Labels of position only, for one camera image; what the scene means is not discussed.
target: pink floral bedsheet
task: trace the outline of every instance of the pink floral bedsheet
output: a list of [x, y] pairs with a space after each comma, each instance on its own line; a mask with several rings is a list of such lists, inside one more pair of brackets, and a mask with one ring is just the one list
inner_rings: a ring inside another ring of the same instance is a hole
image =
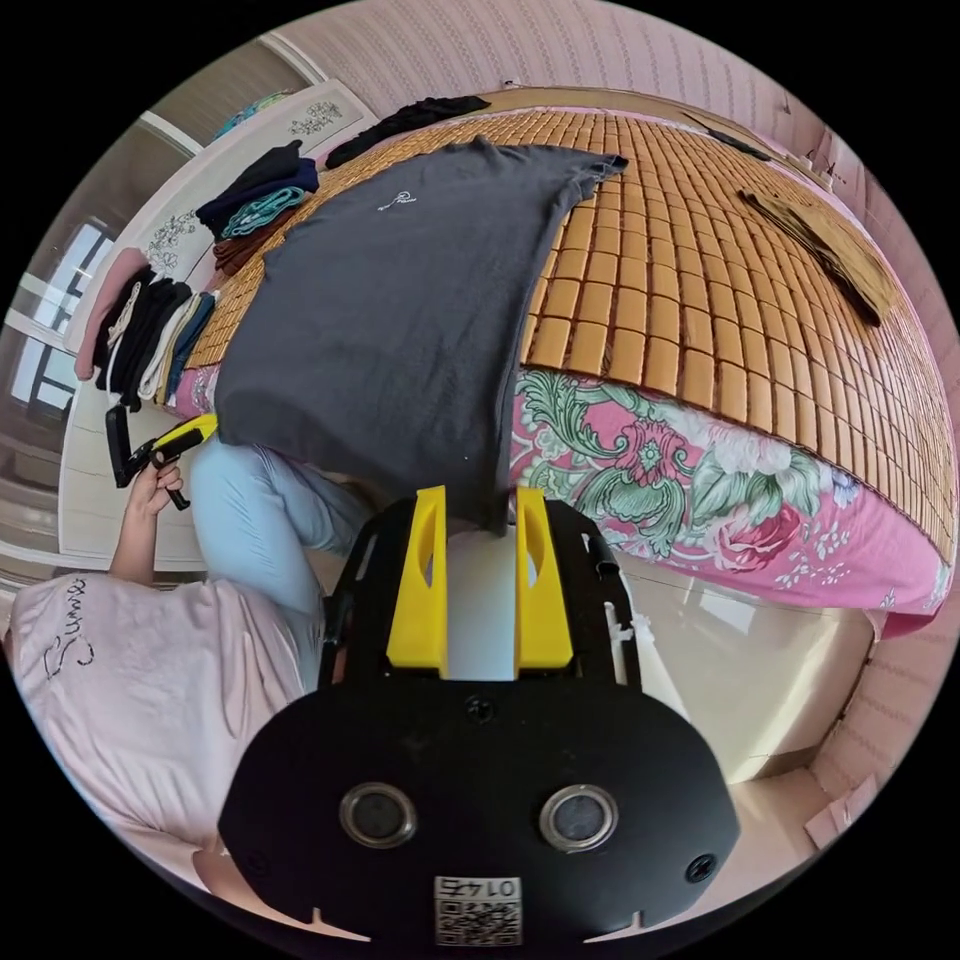
[[[212, 410], [217, 370], [188, 370], [174, 412]], [[521, 370], [510, 469], [635, 557], [775, 602], [908, 615], [897, 633], [923, 626], [952, 581], [920, 530], [848, 474], [634, 388]]]

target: light blue jeans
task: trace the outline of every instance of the light blue jeans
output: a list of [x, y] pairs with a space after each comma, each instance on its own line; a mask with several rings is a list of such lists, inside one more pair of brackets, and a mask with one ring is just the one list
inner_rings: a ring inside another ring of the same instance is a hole
[[323, 588], [304, 548], [346, 556], [370, 507], [279, 454], [228, 446], [215, 436], [197, 451], [189, 496], [210, 577], [273, 601], [293, 634], [304, 688], [316, 689]]

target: person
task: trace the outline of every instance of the person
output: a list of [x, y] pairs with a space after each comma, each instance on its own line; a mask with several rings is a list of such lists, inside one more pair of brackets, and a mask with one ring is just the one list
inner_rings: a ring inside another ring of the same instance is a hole
[[121, 840], [176, 876], [257, 913], [217, 820], [256, 733], [315, 690], [322, 588], [304, 548], [346, 556], [373, 505], [261, 448], [211, 437], [190, 471], [208, 576], [154, 584], [157, 520], [176, 464], [134, 480], [107, 574], [23, 588], [4, 650], [53, 755]]

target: circular sensor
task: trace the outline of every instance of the circular sensor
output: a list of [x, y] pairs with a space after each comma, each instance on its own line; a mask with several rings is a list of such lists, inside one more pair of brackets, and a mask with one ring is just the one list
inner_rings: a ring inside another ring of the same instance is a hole
[[389, 850], [406, 843], [417, 829], [409, 797], [386, 783], [361, 783], [340, 801], [340, 825], [365, 847]]
[[540, 833], [563, 853], [595, 850], [617, 826], [617, 805], [606, 790], [589, 784], [564, 787], [543, 805]]

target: screw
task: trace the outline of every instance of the screw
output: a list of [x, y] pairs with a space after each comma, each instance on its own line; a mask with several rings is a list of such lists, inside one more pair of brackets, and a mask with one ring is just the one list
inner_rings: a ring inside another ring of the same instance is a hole
[[496, 713], [492, 701], [486, 697], [473, 696], [467, 700], [467, 716], [476, 724], [489, 723]]
[[687, 867], [687, 883], [703, 883], [716, 869], [717, 858], [712, 853], [705, 853]]

